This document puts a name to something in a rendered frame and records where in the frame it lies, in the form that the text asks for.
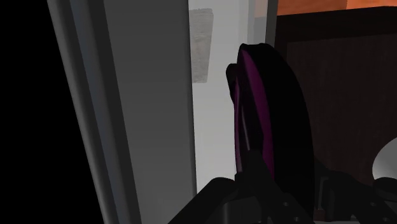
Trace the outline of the white round object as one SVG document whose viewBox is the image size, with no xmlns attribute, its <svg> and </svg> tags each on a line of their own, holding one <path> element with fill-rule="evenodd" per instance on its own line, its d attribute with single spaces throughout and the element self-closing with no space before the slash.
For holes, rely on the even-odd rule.
<svg viewBox="0 0 397 224">
<path fill-rule="evenodd" d="M 378 152 L 372 165 L 372 175 L 374 179 L 397 179 L 397 137 Z"/>
</svg>

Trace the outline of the dark brown wooden cabinet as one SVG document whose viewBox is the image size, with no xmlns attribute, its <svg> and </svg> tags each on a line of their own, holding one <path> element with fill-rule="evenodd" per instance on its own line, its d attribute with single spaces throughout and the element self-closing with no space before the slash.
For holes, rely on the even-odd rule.
<svg viewBox="0 0 397 224">
<path fill-rule="evenodd" d="M 397 6 L 281 15 L 275 48 L 301 86 L 317 159 L 372 184 L 397 137 Z"/>
</svg>

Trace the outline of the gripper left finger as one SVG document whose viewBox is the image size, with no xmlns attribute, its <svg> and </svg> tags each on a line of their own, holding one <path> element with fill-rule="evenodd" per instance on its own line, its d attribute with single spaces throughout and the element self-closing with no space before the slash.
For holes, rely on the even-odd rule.
<svg viewBox="0 0 397 224">
<path fill-rule="evenodd" d="M 168 224 L 204 224 L 217 208 L 233 199 L 244 188 L 257 199 L 264 219 L 271 217 L 274 223 L 281 220 L 281 191 L 272 180 L 260 152 L 251 150 L 247 153 L 242 183 L 228 178 L 214 178 Z"/>
</svg>

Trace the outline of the black and purple curved object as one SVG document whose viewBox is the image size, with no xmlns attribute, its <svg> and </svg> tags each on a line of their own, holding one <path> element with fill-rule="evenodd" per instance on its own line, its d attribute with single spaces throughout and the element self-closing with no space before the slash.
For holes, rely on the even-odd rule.
<svg viewBox="0 0 397 224">
<path fill-rule="evenodd" d="M 226 78 L 234 108 L 235 164 L 257 150 L 280 189 L 303 206 L 314 202 L 314 150 L 298 80 L 269 44 L 241 44 Z"/>
</svg>

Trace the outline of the grey wall picture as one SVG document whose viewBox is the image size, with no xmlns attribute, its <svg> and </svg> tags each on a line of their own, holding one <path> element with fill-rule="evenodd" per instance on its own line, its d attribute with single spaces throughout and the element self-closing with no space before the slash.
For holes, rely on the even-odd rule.
<svg viewBox="0 0 397 224">
<path fill-rule="evenodd" d="M 210 8 L 189 11 L 192 82 L 206 83 L 211 53 L 213 12 Z"/>
</svg>

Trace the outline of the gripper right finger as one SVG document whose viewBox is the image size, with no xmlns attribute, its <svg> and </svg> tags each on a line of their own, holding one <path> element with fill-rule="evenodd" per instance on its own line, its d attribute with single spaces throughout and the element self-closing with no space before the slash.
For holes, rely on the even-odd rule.
<svg viewBox="0 0 397 224">
<path fill-rule="evenodd" d="M 365 185 L 351 175 L 314 161 L 315 212 L 327 222 L 397 224 L 397 179 L 378 178 Z"/>
</svg>

